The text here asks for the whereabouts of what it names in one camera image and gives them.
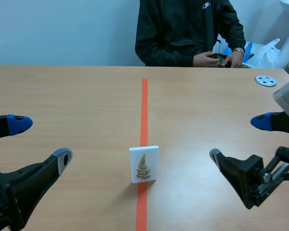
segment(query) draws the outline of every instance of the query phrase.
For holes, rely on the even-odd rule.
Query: black robotic arm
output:
[[[25,116],[0,116],[0,138],[28,130],[32,120]],[[24,228],[37,204],[61,176],[72,159],[68,148],[55,151],[42,163],[11,173],[0,172],[0,230]]]
[[[251,120],[261,130],[289,133],[289,83],[274,93],[274,99],[285,110],[266,113]],[[264,167],[263,159],[252,155],[247,160],[225,157],[218,149],[210,157],[235,189],[247,209],[262,202],[285,180],[289,180],[289,148],[279,147],[274,158]]]

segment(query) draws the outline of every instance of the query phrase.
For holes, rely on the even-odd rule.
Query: jacket logo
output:
[[[207,8],[208,6],[210,6],[210,5],[211,5],[210,2],[204,3],[202,9],[204,10],[204,9],[206,9],[206,8]]]

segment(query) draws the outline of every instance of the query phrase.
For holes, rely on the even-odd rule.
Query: gray round plate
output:
[[[257,76],[256,82],[266,87],[274,87],[277,84],[277,80],[270,76]]]

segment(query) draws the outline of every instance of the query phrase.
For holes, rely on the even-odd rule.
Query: orange stripe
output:
[[[141,101],[140,146],[148,146],[148,79],[143,79]],[[147,183],[138,184],[136,231],[146,231]]]

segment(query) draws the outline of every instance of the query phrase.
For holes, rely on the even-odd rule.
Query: white wall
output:
[[[279,0],[231,0],[247,40],[289,35]],[[0,64],[142,65],[139,0],[0,0]]]

